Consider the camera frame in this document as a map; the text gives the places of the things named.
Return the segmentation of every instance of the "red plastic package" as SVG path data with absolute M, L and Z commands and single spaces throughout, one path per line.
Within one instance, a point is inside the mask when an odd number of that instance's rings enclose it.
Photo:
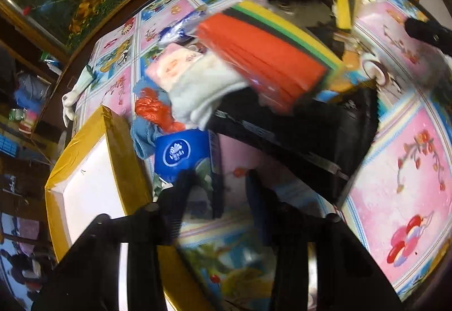
M 135 102 L 135 113 L 138 116 L 156 124 L 165 133 L 185 130 L 185 125 L 173 119 L 171 108 L 158 99 L 154 90 L 144 88 L 141 95 Z

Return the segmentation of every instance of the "white cloth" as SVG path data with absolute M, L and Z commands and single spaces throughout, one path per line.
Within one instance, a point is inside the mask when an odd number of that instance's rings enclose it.
M 85 66 L 71 92 L 66 93 L 61 98 L 63 104 L 63 121 L 64 126 L 66 127 L 68 127 L 69 121 L 74 121 L 75 119 L 75 112 L 72 106 L 78 101 L 83 91 L 87 89 L 94 80 L 90 69 L 91 67 L 89 65 Z
M 221 98 L 247 86 L 247 81 L 239 73 L 208 51 L 179 77 L 169 91 L 173 117 L 204 130 Z

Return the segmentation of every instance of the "blue tissue pack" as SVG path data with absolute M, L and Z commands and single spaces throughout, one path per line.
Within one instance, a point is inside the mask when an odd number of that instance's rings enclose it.
M 212 131 L 184 130 L 155 140 L 154 194 L 172 187 L 179 172 L 193 169 L 197 182 L 188 197 L 186 213 L 192 219 L 220 218 L 223 180 L 218 137 Z

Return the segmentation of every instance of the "pink package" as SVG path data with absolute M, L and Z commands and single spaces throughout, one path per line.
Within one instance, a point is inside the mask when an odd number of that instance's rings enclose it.
M 202 56 L 175 43 L 169 44 L 145 70 L 145 74 L 169 92 L 180 76 Z

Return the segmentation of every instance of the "striped fabric object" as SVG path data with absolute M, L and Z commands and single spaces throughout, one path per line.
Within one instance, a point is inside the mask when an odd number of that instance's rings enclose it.
M 250 0 L 203 21 L 198 37 L 281 112 L 344 69 L 317 38 Z

